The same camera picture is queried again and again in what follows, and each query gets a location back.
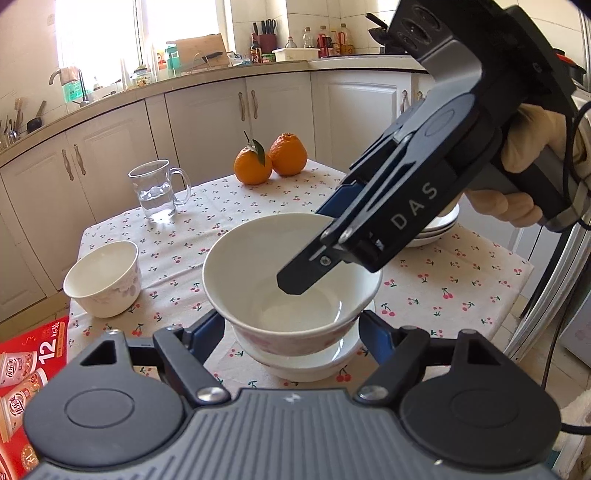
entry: table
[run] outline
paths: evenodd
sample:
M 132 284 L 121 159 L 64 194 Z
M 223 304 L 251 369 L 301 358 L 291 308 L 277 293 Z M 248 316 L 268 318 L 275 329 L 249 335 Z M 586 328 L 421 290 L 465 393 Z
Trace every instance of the table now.
M 202 265 L 218 238 L 257 216 L 314 212 L 343 176 L 313 161 L 297 176 L 282 179 L 273 174 L 255 187 L 230 176 L 194 187 L 188 204 L 169 223 L 151 226 L 137 208 L 86 229 L 80 258 L 116 240 L 132 240 L 139 246 L 142 292 L 127 311 L 110 319 L 94 318 L 72 301 L 68 360 L 107 330 L 151 336 L 164 326 L 195 322 L 211 308 L 202 288 Z M 441 240 L 407 248 L 384 267 L 376 311 L 393 326 L 417 325 L 436 337 L 455 338 L 460 329 L 474 328 L 490 339 L 532 269 L 500 245 L 456 225 Z M 232 394 L 241 387 L 300 388 L 272 377 L 248 357 L 228 323 L 206 367 Z M 354 390 L 375 368 L 362 348 L 334 378 L 302 386 L 342 385 Z M 156 375 L 149 366 L 138 370 Z

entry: round pad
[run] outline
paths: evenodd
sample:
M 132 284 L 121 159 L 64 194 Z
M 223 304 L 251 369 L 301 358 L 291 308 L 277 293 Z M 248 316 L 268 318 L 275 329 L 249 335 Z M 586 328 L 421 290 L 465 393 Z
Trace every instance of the round pad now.
M 153 452 L 179 429 L 183 405 L 162 382 L 131 366 L 68 367 L 25 411 L 27 436 L 40 456 L 73 468 L 121 465 Z
M 464 468 L 507 471 L 541 462 L 560 429 L 560 411 L 533 380 L 513 373 L 489 366 L 422 382 L 402 400 L 401 423 L 435 459 Z

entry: red box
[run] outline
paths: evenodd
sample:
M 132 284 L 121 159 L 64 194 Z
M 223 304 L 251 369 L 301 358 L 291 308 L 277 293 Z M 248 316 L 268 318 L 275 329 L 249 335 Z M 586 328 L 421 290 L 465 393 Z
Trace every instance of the red box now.
M 66 364 L 68 317 L 0 343 L 0 480 L 38 464 L 22 428 L 28 402 Z

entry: gloved hand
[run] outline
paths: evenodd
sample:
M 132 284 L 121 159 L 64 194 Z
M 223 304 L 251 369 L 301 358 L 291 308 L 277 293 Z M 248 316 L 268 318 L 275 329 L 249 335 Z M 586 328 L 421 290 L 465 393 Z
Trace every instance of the gloved hand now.
M 584 119 L 581 129 L 589 129 Z M 581 178 L 591 174 L 591 161 L 587 160 L 586 151 L 591 148 L 591 131 L 589 135 L 576 132 L 573 148 L 573 164 Z M 512 173 L 520 173 L 529 167 L 544 147 L 548 145 L 558 158 L 564 158 L 566 149 L 566 124 L 564 116 L 544 110 L 537 105 L 523 104 L 519 107 L 509 129 L 507 139 L 501 151 L 501 161 L 505 169 Z M 466 190 L 475 211 L 484 215 L 510 222 L 520 228 L 533 225 L 542 217 L 541 209 L 527 193 L 511 193 L 504 195 L 495 190 Z M 452 202 L 440 216 L 449 213 L 457 200 Z

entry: glass mug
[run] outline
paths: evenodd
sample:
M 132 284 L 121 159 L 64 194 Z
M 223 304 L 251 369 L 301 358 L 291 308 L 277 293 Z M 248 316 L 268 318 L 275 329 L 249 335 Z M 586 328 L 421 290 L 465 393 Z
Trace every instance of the glass mug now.
M 177 200 L 170 177 L 178 173 L 187 186 L 184 200 Z M 148 221 L 167 222 L 177 211 L 177 205 L 184 205 L 191 196 L 191 183 L 187 173 L 177 167 L 171 167 L 168 160 L 154 160 L 135 167 L 128 174 L 144 209 Z

